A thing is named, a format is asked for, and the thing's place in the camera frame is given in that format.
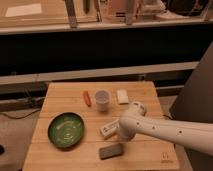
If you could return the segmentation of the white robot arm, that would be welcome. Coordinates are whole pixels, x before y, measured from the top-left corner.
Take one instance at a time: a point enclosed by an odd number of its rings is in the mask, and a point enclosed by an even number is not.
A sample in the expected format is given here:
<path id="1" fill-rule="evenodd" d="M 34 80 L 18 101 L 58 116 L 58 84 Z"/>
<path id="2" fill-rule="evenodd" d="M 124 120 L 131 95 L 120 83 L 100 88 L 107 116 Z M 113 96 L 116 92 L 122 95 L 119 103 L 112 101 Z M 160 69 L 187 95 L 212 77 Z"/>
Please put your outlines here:
<path id="1" fill-rule="evenodd" d="M 132 102 L 118 119 L 117 134 L 126 141 L 145 134 L 213 156 L 213 124 L 154 119 L 145 113 L 141 102 Z"/>

